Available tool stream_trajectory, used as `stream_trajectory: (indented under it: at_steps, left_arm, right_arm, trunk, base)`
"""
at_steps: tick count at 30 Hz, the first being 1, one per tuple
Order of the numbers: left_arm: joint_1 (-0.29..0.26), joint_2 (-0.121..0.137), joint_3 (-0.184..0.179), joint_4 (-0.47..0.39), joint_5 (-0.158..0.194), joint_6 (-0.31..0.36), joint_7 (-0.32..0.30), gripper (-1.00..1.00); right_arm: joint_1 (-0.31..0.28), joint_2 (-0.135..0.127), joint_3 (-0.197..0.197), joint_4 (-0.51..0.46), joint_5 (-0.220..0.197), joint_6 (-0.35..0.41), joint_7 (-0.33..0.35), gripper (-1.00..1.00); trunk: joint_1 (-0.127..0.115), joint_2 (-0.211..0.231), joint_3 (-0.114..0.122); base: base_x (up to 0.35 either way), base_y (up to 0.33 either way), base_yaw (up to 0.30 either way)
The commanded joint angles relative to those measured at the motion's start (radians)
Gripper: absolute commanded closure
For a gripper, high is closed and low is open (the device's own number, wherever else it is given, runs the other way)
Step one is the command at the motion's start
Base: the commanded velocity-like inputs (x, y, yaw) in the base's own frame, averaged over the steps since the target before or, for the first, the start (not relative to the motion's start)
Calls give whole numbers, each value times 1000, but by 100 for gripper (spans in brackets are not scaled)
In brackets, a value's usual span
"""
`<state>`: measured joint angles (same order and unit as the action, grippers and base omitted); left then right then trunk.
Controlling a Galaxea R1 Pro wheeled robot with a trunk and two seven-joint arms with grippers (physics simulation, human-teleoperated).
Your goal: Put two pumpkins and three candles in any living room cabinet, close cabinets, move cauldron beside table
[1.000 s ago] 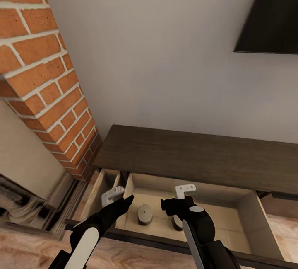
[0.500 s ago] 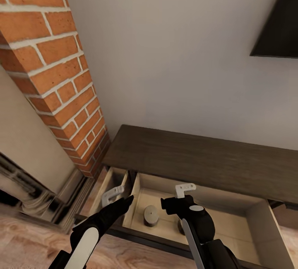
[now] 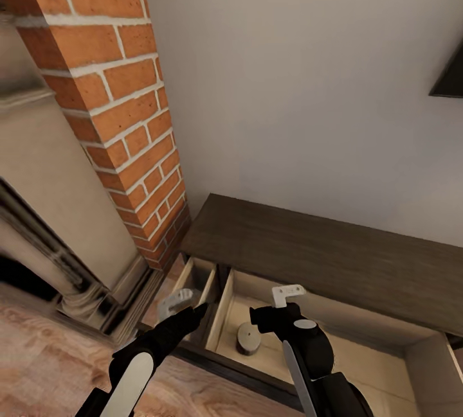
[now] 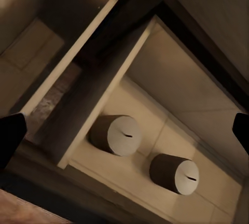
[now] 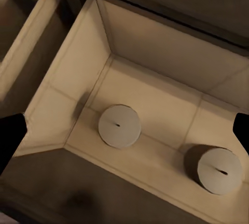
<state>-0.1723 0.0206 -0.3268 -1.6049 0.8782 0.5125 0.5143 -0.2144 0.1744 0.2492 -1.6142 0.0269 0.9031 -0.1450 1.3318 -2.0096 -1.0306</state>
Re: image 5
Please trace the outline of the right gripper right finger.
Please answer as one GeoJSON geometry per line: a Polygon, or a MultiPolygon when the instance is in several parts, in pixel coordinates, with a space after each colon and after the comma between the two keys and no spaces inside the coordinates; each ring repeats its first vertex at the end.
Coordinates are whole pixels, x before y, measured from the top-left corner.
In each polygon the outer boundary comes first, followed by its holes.
{"type": "Polygon", "coordinates": [[[233,124],[233,132],[249,154],[249,115],[237,114],[233,124]]]}

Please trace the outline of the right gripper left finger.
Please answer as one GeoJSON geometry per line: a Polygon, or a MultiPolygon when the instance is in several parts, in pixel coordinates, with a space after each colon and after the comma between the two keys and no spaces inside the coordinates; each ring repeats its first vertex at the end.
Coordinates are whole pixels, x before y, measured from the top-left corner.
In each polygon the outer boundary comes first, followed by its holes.
{"type": "Polygon", "coordinates": [[[27,133],[23,113],[0,119],[0,175],[27,133]]]}

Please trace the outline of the pillar candle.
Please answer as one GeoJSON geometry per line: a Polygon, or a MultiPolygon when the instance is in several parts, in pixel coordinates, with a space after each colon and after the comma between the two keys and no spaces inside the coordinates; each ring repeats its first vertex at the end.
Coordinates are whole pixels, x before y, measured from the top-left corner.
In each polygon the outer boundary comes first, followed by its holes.
{"type": "Polygon", "coordinates": [[[187,175],[211,194],[228,195],[240,187],[244,170],[241,161],[229,149],[213,145],[195,145],[184,156],[187,175]]]}
{"type": "Polygon", "coordinates": [[[141,129],[138,113],[123,104],[106,108],[98,121],[98,133],[102,141],[116,149],[126,148],[135,143],[141,129]]]}

